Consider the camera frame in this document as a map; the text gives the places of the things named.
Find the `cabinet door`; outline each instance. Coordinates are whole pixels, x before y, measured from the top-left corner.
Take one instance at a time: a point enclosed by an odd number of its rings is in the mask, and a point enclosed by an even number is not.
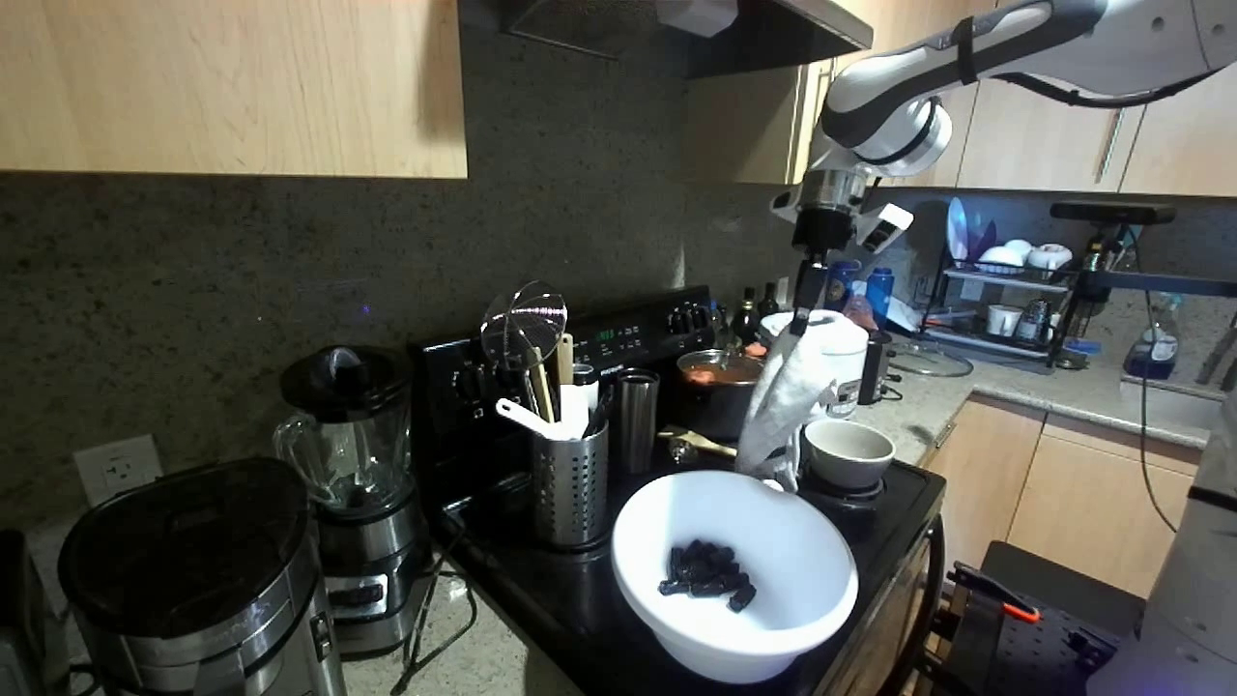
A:
[[[1138,114],[1138,108],[1066,108],[1004,82],[981,82],[960,185],[1116,189]]]
[[[465,179],[456,0],[8,0],[0,171]]]
[[[687,175],[798,185],[808,171],[832,60],[701,78],[687,84]]]
[[[1193,460],[1193,450],[1148,450],[1148,480],[1173,520],[1182,519]],[[1134,594],[1148,594],[1173,531],[1143,491],[1138,437],[1053,419],[1009,541]]]
[[[969,399],[955,415],[950,433],[929,464],[948,480],[941,511],[948,569],[955,562],[977,569],[991,541],[1004,541],[1040,426],[1045,410],[997,399]]]
[[[1221,71],[1187,91],[1143,108],[1134,158],[1125,171],[1125,194],[1237,194],[1237,71]]]

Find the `stainless steel container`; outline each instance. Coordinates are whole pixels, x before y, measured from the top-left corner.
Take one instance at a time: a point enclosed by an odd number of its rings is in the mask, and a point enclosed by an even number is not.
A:
[[[612,430],[580,439],[532,437],[532,533],[558,548],[597,548],[606,536]]]
[[[58,575],[107,691],[344,691],[303,475],[167,475],[77,519]]]

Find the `stainless steel pot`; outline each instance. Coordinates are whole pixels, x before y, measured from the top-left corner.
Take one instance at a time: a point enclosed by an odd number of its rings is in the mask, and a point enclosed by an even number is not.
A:
[[[736,446],[745,422],[763,364],[724,346],[683,353],[676,426]]]

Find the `container lid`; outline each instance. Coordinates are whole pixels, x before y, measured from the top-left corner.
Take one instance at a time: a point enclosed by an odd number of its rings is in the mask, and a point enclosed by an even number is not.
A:
[[[193,635],[251,612],[304,548],[304,506],[303,475],[278,460],[189,466],[81,515],[58,575],[91,625]]]
[[[289,364],[278,386],[289,406],[317,422],[350,422],[393,406],[406,386],[406,366],[379,346],[334,345]]]
[[[792,313],[770,313],[763,325],[770,336],[783,332]],[[848,313],[812,308],[805,346],[812,353],[867,353],[868,332],[853,325]]]

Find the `large white bowl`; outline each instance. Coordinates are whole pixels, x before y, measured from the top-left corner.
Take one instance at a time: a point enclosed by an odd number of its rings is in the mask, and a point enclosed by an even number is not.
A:
[[[745,612],[728,594],[660,594],[667,548],[731,544],[759,587]],[[832,639],[853,612],[859,575],[848,536],[799,493],[737,471],[676,471],[645,483],[620,511],[613,581],[630,612],[683,667],[759,685]]]

